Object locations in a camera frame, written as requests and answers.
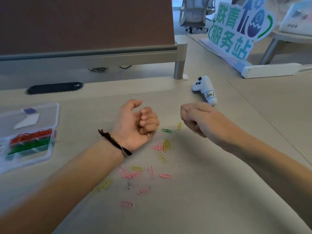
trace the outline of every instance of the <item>white power strip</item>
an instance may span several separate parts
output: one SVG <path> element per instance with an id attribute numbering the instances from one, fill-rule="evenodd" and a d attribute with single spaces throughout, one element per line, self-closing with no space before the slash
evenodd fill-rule
<path id="1" fill-rule="evenodd" d="M 273 64 L 273 65 L 251 65 L 245 66 L 241 72 L 244 78 L 262 78 L 282 75 L 294 75 L 299 72 L 301 64 Z"/>

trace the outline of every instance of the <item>forearm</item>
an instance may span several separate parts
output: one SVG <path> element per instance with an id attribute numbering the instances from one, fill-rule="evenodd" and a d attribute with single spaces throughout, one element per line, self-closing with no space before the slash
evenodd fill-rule
<path id="1" fill-rule="evenodd" d="M 249 136 L 233 150 L 312 229 L 312 171 L 264 142 Z"/>
<path id="2" fill-rule="evenodd" d="M 101 140 L 53 174 L 47 184 L 0 219 L 1 233 L 51 233 L 70 211 L 123 160 Z"/>

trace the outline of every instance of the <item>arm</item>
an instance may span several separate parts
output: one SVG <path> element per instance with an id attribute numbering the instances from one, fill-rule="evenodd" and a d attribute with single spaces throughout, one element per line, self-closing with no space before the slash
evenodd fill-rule
<path id="1" fill-rule="evenodd" d="M 312 229 L 312 171 L 286 154 L 247 134 L 207 103 L 185 104 L 181 118 L 247 163 Z"/>
<path id="2" fill-rule="evenodd" d="M 149 141 L 159 125 L 157 115 L 149 107 L 132 112 L 141 103 L 132 99 L 122 106 L 111 132 L 131 152 Z M 101 138 L 48 178 L 38 192 L 1 217 L 1 233 L 51 233 L 122 161 L 121 150 Z"/>

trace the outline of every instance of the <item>left hand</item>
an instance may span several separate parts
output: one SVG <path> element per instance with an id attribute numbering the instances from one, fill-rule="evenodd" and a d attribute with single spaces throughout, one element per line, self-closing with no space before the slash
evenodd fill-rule
<path id="1" fill-rule="evenodd" d="M 158 116 L 150 107 L 132 112 L 142 100 L 130 99 L 120 109 L 110 135 L 120 146 L 133 152 L 147 143 L 159 126 Z"/>

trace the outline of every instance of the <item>controller plush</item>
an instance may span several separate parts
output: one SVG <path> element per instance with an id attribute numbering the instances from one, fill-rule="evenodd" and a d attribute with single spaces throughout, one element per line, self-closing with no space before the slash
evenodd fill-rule
<path id="1" fill-rule="evenodd" d="M 193 91 L 201 91 L 205 95 L 205 99 L 211 106 L 217 104 L 216 93 L 208 76 L 199 77 L 192 86 Z"/>

